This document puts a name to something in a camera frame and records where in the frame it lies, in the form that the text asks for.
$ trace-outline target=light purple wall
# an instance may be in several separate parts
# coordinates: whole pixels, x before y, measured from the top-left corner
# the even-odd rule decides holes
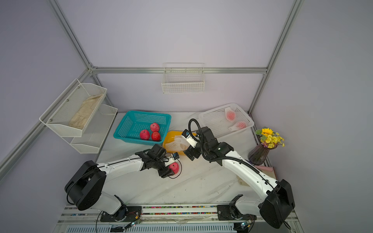
[[[85,68],[46,0],[2,1],[0,22],[2,160]],[[52,232],[65,184],[93,158],[45,129],[0,185],[0,231]]]
[[[60,0],[95,66],[266,67],[293,0]]]
[[[46,0],[0,7],[0,160],[84,71]]]
[[[237,103],[248,110],[262,74],[205,74],[203,93],[163,94],[163,74],[99,74],[118,111],[207,111]]]
[[[254,109],[306,233],[371,232],[373,2],[304,1]]]
[[[94,157],[45,129],[0,185],[1,232],[51,233],[68,204],[66,183]]]

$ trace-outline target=white metal shelf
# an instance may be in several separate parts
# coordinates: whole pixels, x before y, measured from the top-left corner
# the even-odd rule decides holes
[[[44,119],[43,116],[45,113],[43,113],[39,120],[60,137],[81,137],[84,131],[87,129],[102,101],[105,99],[106,91],[107,89],[101,86],[79,82],[75,89],[70,93],[70,95],[68,95],[65,101],[62,102],[62,104],[57,108],[57,110],[49,119]],[[100,94],[102,96],[100,96],[100,99],[96,103],[96,106],[92,110],[90,117],[88,118],[84,126],[81,129],[69,126],[71,119],[79,111],[82,103],[90,96]]]
[[[81,154],[97,154],[110,130],[118,109],[101,104],[90,125],[81,137],[69,143]]]

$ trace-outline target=white foam fruit net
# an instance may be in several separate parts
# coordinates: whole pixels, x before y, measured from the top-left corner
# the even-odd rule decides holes
[[[184,151],[189,146],[190,144],[181,135],[175,135],[175,139],[173,142],[166,143],[164,145],[167,151]]]
[[[225,118],[230,122],[234,122],[236,113],[230,107],[227,107],[225,108]]]
[[[233,126],[229,127],[228,129],[230,131],[237,131],[237,130],[240,130],[240,129],[243,129],[243,128],[246,128],[246,127],[247,127],[246,122],[239,121],[239,122],[235,123]]]

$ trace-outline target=black mounting plate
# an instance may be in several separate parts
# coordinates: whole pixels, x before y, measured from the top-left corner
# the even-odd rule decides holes
[[[127,206],[128,213],[134,212],[134,214],[138,213],[137,215],[141,216],[141,206]],[[122,222],[133,222],[136,220],[136,215],[134,214],[127,214],[126,218]],[[103,211],[100,222],[116,222],[113,218],[113,215],[106,213]]]
[[[249,214],[244,214],[241,220],[250,220],[251,216]],[[231,211],[229,210],[229,205],[217,205],[217,218],[220,221],[224,220],[236,220],[232,217]]]

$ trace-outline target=white plastic basket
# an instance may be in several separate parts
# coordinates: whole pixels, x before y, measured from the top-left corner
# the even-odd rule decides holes
[[[227,107],[230,107],[236,113],[234,122],[229,122],[225,118],[225,109]],[[216,138],[221,138],[228,134],[238,133],[242,130],[254,126],[254,122],[249,117],[249,115],[235,103],[226,104],[224,106],[200,113],[198,116],[198,121],[200,122],[200,124],[209,127]],[[248,126],[238,131],[230,131],[228,128],[233,126],[238,121],[244,121],[247,123]]]

